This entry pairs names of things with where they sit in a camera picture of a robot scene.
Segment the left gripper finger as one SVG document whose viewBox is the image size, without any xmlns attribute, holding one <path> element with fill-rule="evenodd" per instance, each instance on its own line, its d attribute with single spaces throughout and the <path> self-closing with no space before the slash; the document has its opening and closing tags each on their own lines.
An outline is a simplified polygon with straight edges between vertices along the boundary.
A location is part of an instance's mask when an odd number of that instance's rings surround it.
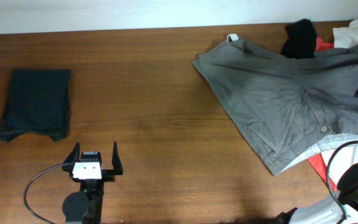
<svg viewBox="0 0 358 224">
<path fill-rule="evenodd" d="M 80 143 L 77 142 L 71 153 L 69 153 L 67 158 L 64 160 L 64 163 L 67 164 L 67 163 L 76 162 L 79 159 L 79 155 L 80 155 Z"/>
<path fill-rule="evenodd" d="M 117 142 L 113 144 L 112 150 L 112 167 L 115 175 L 122 175 L 123 174 L 123 166 L 119 157 L 119 152 L 117 148 Z"/>
</svg>

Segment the grey shorts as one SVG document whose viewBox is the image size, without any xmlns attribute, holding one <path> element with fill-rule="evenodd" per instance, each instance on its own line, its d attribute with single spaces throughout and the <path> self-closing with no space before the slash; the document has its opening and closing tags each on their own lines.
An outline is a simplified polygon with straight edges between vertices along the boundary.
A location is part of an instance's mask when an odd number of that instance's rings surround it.
<svg viewBox="0 0 358 224">
<path fill-rule="evenodd" d="M 273 175 L 358 140 L 358 44 L 294 59 L 225 40 L 193 65 Z"/>
</svg>

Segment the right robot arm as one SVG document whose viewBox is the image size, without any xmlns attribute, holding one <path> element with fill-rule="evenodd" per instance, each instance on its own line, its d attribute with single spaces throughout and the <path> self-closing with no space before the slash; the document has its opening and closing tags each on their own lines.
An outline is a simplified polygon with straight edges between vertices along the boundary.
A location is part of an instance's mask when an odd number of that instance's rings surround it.
<svg viewBox="0 0 358 224">
<path fill-rule="evenodd" d="M 341 177 L 335 193 L 310 207 L 294 208 L 279 214 L 274 223 L 358 223 L 358 163 Z"/>
</svg>

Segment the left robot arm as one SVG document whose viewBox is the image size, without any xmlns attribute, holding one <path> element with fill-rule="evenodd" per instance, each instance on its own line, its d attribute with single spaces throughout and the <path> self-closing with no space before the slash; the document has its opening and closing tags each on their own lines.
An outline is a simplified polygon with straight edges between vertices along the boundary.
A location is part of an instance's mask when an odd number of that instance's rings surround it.
<svg viewBox="0 0 358 224">
<path fill-rule="evenodd" d="M 63 201 L 66 224 L 101 223 L 104 184 L 114 182 L 117 175 L 123 174 L 116 142 L 112 148 L 111 164 L 112 169 L 102 169 L 100 152 L 81 152 L 80 144 L 75 144 L 62 168 L 72 181 L 80 184 L 79 191 L 71 193 Z"/>
</svg>

